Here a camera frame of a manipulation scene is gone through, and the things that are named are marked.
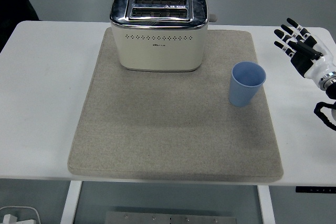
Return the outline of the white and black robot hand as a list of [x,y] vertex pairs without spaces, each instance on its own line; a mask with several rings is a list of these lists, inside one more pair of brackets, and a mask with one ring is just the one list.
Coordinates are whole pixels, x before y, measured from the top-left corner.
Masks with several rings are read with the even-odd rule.
[[289,58],[298,73],[315,83],[335,72],[333,56],[325,44],[305,27],[287,18],[290,27],[282,24],[274,34],[280,39],[274,44]]

